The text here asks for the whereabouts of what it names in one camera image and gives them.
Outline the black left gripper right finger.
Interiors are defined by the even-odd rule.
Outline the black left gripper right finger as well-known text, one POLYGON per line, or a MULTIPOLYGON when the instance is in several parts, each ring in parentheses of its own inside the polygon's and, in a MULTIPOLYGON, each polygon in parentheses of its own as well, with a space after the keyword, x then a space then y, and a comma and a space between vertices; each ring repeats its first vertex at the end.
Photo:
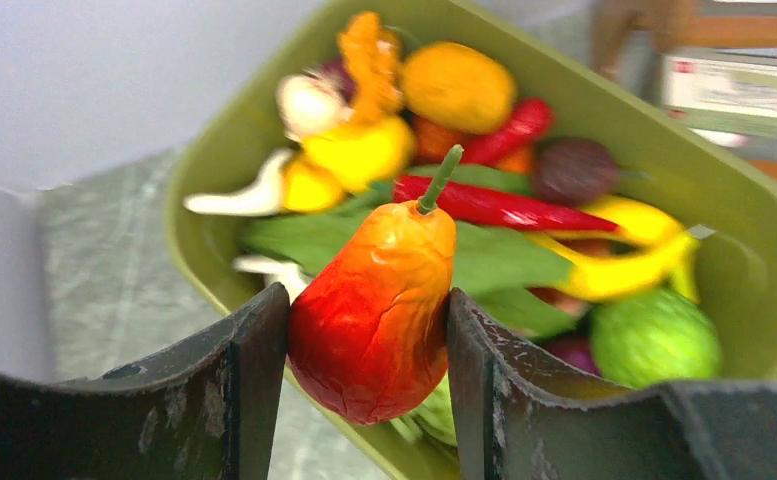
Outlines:
POLYGON ((777 479, 777 383, 630 390, 515 336, 464 292, 447 347, 465 479, 777 479))

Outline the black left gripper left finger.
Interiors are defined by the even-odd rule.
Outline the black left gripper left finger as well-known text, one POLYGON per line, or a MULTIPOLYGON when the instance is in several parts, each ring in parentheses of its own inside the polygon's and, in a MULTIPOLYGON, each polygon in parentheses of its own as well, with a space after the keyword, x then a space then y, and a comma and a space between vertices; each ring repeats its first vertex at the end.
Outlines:
POLYGON ((289 298, 273 284, 229 316, 95 379, 0 374, 0 479, 263 479, 289 298))

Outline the red pepper toy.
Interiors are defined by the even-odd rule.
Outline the red pepper toy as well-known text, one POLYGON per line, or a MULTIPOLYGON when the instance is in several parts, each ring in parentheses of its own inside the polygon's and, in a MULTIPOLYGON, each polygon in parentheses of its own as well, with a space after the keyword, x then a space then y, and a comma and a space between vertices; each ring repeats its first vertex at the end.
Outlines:
POLYGON ((445 375, 457 226, 436 201, 463 152, 449 150, 419 199, 374 209, 291 306, 291 371, 351 423, 408 413, 445 375))

